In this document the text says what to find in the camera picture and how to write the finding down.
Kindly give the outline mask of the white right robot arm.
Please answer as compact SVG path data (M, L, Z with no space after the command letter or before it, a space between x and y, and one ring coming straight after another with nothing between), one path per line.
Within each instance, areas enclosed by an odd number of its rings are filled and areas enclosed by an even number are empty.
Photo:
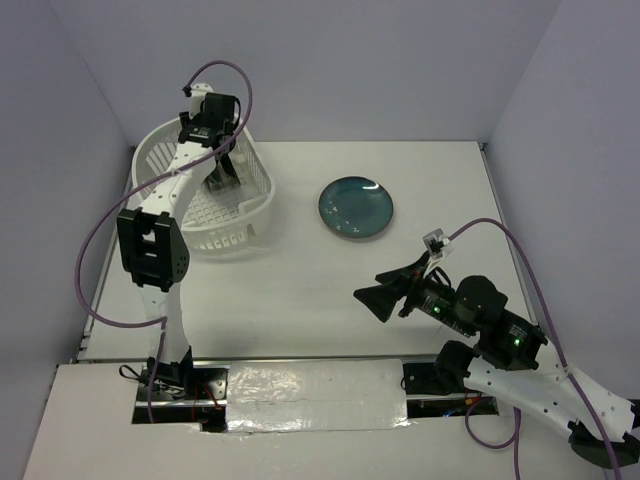
M380 273L354 297L375 317L415 310L465 338L447 341L434 362L437 384L449 392L479 391L528 413L566 437L584 460L606 469L639 461L639 403L615 395L577 368L563 365L558 348L529 320L509 311L508 298L481 275L451 287L423 255Z

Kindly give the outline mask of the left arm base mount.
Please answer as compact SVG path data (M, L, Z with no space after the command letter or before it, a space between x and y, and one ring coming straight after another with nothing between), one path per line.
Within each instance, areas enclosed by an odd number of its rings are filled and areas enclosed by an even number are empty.
M137 384L131 423L134 425L193 424L204 432L227 430L226 406L229 367L197 365L188 389L156 380L148 395L148 372L120 365L118 374Z

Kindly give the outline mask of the blue glazed ceramic plate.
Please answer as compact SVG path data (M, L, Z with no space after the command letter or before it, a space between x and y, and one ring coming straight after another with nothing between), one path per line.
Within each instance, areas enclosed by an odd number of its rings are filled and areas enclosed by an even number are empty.
M380 183L346 176L329 183L318 199L319 216L333 233L363 240L381 234L394 217L391 195Z

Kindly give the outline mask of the beige plate with dark rim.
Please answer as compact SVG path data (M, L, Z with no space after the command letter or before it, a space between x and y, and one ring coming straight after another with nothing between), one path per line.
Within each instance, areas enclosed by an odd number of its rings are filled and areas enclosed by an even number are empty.
M212 172L206 177L204 184L209 192L216 192L225 187L225 174L220 163L217 163Z

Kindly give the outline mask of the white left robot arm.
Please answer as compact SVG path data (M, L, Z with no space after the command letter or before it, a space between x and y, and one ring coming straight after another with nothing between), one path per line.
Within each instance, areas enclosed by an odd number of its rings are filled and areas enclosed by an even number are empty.
M182 220L197 190L234 148L231 138L240 122L237 97L205 92L179 115L181 130L167 176L135 209L122 209L117 233L124 270L140 288L145 315L162 318L162 344L147 360L149 377L173 398L195 389L191 346L186 338L180 306L181 281L190 253L181 232Z

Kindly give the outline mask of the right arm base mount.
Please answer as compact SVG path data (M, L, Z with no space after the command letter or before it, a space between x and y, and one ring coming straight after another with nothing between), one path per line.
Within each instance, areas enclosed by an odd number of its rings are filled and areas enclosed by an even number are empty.
M403 364L400 386L406 395L409 419L464 417L469 408L480 403L472 414L497 415L496 400L484 393L461 386L447 386L436 376L432 362Z

